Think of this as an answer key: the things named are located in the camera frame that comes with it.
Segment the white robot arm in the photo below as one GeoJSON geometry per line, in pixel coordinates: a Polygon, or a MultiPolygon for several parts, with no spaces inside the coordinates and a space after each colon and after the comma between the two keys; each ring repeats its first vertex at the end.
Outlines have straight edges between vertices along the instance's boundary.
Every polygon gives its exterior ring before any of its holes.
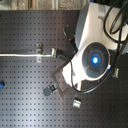
{"type": "Polygon", "coordinates": [[[128,0],[120,8],[89,2],[80,11],[76,31],[70,40],[74,52],[52,49],[51,56],[65,61],[52,73],[53,84],[43,94],[56,90],[64,96],[71,88],[86,94],[110,75],[119,57],[128,52],[128,0]]]}

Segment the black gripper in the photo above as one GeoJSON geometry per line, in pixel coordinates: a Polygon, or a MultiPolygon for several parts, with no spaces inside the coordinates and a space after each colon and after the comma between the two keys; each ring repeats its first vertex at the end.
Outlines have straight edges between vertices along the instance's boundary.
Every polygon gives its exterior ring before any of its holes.
{"type": "Polygon", "coordinates": [[[64,76],[62,75],[62,70],[68,64],[70,59],[63,55],[54,55],[54,58],[62,60],[63,63],[51,73],[51,77],[54,83],[51,85],[48,85],[43,90],[43,94],[51,95],[57,90],[61,96],[65,96],[72,90],[72,88],[71,87],[67,87],[65,89],[61,88],[61,86],[65,84],[65,79],[64,79],[64,76]]]}

